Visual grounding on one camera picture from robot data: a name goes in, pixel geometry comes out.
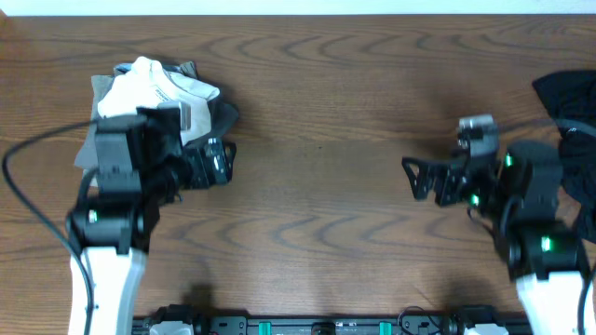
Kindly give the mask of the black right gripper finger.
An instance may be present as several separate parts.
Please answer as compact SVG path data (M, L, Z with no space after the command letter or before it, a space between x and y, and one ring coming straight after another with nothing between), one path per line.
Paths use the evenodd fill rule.
M439 186L437 175L419 174L410 178L410 184L415 200L426 200L430 193L436 193Z
M441 172L447 163L437 160L423 160L415 157L403 157L401 165L412 186L434 186L441 181Z

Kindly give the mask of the black t-shirt with logo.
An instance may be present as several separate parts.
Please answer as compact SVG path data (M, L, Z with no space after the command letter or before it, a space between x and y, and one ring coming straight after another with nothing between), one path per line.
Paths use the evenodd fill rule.
M562 187L581 204L574 226L595 241L595 72L560 71L536 79L532 86L561 139Z

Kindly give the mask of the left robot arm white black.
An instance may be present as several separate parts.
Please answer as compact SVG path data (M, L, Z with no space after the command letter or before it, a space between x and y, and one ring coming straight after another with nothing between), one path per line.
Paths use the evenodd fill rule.
M71 334L129 334L160 207L182 190L226 185L236 145L219 136L183 144L178 108L140 108L96 122L97 165L67 214Z

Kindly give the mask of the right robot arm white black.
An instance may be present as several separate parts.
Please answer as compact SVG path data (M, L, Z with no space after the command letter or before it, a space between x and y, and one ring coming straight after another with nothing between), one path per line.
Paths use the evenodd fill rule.
M448 161L405 157L417 200L466 203L491 222L494 249L508 268L534 334L592 334L593 278L582 239L558 219L563 168L555 148L538 141L466 153Z

